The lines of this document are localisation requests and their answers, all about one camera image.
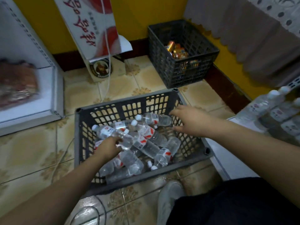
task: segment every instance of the forearm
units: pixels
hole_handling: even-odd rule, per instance
[[[65,177],[1,218],[0,225],[64,224],[104,163],[97,157],[90,157]]]
[[[211,136],[300,208],[299,147],[228,120]]]

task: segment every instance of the black pants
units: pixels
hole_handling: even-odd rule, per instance
[[[241,178],[176,200],[167,221],[174,224],[300,224],[300,210],[262,178]]]

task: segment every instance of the plastic crate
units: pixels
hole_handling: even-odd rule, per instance
[[[148,33],[150,60],[167,88],[203,80],[219,54],[219,49],[185,20],[150,25]],[[169,41],[179,43],[189,57],[173,58],[166,49]]]
[[[75,167],[84,162],[94,152],[96,134],[92,131],[93,125],[110,125],[112,122],[134,119],[135,115],[145,112],[169,114],[179,104],[186,105],[178,89],[174,88],[76,109]],[[182,125],[178,117],[173,116],[172,120],[172,125]],[[211,150],[204,139],[175,132],[172,130],[172,127],[160,127],[159,131],[166,137],[176,136],[182,141],[178,152],[168,166],[150,171],[145,164],[145,173],[109,185],[106,184],[105,177],[100,178],[99,173],[97,173],[88,192],[83,197],[107,194],[116,189],[168,173],[180,167],[190,166],[211,156]],[[146,155],[142,155],[139,158],[145,163],[151,160]]]

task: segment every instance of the tile floor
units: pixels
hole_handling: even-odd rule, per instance
[[[116,73],[111,76],[110,89],[104,101],[166,88],[147,56],[128,59],[125,64],[126,74]],[[74,136],[74,110],[99,103],[108,84],[107,79],[94,83],[85,68],[65,72],[64,79],[64,119],[0,137],[0,217],[50,185],[54,166]],[[212,115],[224,119],[234,116],[204,80],[183,86],[180,92],[188,104]],[[54,180],[73,169],[73,147],[72,144],[58,166]],[[107,224],[156,224],[157,196],[163,185],[172,179],[180,180],[189,195],[205,193],[221,182],[211,161],[206,160],[99,196],[108,212]],[[78,203],[71,217],[82,205],[95,205],[103,213],[99,202],[89,197]],[[77,220],[76,224],[94,224],[95,219],[85,222]]]

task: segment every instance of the person's left arm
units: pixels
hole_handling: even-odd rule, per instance
[[[0,225],[64,224],[99,169],[121,151],[118,140],[105,139],[80,166],[0,218]]]

